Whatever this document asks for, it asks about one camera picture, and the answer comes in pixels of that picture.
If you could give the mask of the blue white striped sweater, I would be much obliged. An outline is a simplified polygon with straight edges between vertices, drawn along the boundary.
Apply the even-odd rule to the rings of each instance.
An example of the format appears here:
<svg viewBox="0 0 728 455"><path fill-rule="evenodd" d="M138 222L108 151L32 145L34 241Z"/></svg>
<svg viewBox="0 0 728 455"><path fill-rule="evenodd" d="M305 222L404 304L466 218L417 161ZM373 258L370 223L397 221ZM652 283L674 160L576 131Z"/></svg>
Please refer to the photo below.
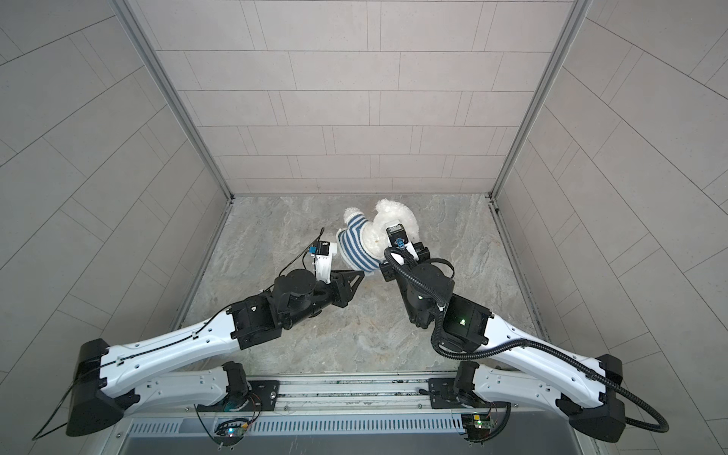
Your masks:
<svg viewBox="0 0 728 455"><path fill-rule="evenodd" d="M354 270L374 273L379 269L380 260L365 246L365 241L370 240L373 223L357 208L345 210L344 222L346 227L337 232L337 245L343 261Z"/></svg>

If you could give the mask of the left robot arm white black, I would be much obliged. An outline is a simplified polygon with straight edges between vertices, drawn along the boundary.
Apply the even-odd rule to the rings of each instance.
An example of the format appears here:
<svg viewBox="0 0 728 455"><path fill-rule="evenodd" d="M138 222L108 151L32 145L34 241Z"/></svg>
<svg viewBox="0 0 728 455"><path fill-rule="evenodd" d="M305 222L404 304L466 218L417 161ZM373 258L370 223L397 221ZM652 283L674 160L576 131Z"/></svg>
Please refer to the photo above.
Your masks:
<svg viewBox="0 0 728 455"><path fill-rule="evenodd" d="M149 379L278 339L329 305L346 307L364 277L362 271L335 270L321 281L309 270L296 269L278 277L271 289L232 303L204 322L137 343L111 346L93 339L83 344L69 388L66 435L86 436L119 422L140 403L139 388Z"/></svg>

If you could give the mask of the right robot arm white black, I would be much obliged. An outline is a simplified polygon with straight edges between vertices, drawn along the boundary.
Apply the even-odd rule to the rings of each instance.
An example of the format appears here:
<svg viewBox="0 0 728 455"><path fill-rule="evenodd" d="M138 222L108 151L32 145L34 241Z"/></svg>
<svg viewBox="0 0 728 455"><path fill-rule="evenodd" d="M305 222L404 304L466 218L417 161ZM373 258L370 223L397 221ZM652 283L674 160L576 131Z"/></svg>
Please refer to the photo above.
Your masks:
<svg viewBox="0 0 728 455"><path fill-rule="evenodd" d="M554 411L593 439L620 439L627 426L621 360L564 351L455 294L444 261L422 246L390 246L384 257L383 276L396 281L415 323L432 330L434 351L458 361L454 390L466 405L525 404Z"/></svg>

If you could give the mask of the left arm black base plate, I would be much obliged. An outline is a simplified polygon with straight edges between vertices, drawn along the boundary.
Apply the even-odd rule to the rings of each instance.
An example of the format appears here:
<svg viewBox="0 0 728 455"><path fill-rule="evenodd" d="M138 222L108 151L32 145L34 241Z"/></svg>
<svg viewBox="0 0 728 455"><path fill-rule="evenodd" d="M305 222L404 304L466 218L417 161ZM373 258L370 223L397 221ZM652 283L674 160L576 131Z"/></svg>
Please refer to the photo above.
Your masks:
<svg viewBox="0 0 728 455"><path fill-rule="evenodd" d="M254 380L246 386L233 385L224 389L223 397L212 405L197 405L203 413L253 413L275 409L279 381Z"/></svg>

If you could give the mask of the white teddy bear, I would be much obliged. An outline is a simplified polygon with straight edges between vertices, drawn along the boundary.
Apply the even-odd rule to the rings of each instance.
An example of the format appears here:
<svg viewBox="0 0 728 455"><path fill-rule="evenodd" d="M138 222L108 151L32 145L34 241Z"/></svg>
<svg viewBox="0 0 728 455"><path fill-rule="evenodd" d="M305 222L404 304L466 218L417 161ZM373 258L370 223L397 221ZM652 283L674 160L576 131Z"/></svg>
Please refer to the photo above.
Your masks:
<svg viewBox="0 0 728 455"><path fill-rule="evenodd" d="M381 199L375 205L375 217L368 219L359 208L344 211L345 228L335 238L337 254L346 265L365 273L374 272L385 260L384 251L392 245L390 233L397 227L404 229L405 244L420 241L419 225L414 213L406 205L390 199Z"/></svg>

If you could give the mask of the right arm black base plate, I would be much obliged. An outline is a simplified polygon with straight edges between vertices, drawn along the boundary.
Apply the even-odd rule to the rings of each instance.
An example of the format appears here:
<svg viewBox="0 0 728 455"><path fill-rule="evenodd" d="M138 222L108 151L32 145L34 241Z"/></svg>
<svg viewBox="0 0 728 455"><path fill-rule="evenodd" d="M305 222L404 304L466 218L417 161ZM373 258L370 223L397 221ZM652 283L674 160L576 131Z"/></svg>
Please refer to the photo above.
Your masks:
<svg viewBox="0 0 728 455"><path fill-rule="evenodd" d="M431 377L424 392L434 410L472 409L472 403L460 398L455 390L455 377Z"/></svg>

